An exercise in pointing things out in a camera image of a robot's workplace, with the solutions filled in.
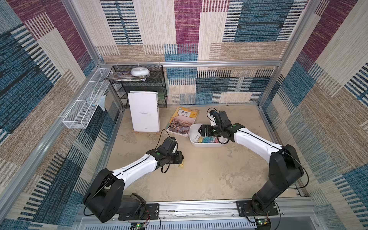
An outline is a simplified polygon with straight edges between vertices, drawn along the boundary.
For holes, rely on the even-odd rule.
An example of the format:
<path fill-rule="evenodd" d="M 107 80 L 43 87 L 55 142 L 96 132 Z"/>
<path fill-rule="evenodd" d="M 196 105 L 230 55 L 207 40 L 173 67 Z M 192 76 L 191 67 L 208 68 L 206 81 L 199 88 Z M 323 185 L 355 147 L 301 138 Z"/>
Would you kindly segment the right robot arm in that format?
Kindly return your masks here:
<path fill-rule="evenodd" d="M 276 204 L 275 199 L 304 175 L 303 166 L 293 146 L 270 142 L 239 123 L 229 126 L 201 125 L 198 132 L 202 137 L 222 137 L 243 145 L 266 160 L 269 165 L 268 180 L 252 196 L 250 207 L 254 215 L 264 215 L 268 208 Z"/>

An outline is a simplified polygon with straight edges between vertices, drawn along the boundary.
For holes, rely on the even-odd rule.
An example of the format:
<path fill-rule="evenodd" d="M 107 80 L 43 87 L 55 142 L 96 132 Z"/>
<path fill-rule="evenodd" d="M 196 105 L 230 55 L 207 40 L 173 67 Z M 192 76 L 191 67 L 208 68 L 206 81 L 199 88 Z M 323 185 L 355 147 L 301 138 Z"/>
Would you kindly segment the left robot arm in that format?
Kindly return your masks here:
<path fill-rule="evenodd" d="M 165 165 L 181 164 L 183 159 L 181 151 L 164 155 L 152 149 L 125 167 L 113 171 L 102 169 L 87 190 L 83 204 L 101 223 L 116 214 L 128 220 L 147 219 L 153 214 L 147 202 L 136 193 L 124 195 L 124 190 L 144 175 Z"/>

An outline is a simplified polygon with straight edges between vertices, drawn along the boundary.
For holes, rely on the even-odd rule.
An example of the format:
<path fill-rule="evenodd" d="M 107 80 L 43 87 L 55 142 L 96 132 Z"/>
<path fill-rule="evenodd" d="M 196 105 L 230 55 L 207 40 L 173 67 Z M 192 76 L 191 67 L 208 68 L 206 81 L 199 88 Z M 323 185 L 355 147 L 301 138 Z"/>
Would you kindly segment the teal binder clip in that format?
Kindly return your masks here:
<path fill-rule="evenodd" d="M 213 138 L 213 137 L 203 137 L 201 142 L 202 143 L 214 143 L 215 138 Z"/>

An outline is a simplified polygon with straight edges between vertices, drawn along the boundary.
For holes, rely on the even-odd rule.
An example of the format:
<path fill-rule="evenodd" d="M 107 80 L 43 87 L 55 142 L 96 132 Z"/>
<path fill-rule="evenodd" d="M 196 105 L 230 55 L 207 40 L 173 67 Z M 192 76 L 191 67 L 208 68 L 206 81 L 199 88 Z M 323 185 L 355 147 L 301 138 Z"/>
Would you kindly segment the white plastic storage box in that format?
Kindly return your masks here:
<path fill-rule="evenodd" d="M 189 139 L 191 144 L 194 147 L 220 147 L 226 143 L 227 139 L 223 137 L 208 137 L 208 136 L 201 136 L 200 132 L 198 131 L 202 124 L 193 124 L 189 130 Z"/>

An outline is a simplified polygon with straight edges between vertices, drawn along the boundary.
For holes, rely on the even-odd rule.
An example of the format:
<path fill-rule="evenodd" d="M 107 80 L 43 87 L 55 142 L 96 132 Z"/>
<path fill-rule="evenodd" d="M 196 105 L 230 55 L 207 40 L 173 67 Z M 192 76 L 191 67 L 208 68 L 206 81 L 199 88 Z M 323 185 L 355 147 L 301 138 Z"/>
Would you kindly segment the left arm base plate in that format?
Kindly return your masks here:
<path fill-rule="evenodd" d="M 160 204 L 148 203 L 144 207 L 141 207 L 135 213 L 120 213 L 118 220 L 157 220 L 159 218 Z"/>

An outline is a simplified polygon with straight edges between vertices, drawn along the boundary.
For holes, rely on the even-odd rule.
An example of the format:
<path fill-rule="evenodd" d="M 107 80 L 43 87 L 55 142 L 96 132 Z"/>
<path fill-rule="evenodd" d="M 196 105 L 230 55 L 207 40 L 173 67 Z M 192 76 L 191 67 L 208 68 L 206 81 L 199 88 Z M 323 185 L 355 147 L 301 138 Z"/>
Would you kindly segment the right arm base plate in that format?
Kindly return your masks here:
<path fill-rule="evenodd" d="M 252 200 L 238 200 L 235 202 L 240 217 L 258 217 L 258 216 L 277 216 L 279 215 L 278 207 L 275 201 L 268 206 L 259 205 Z"/>

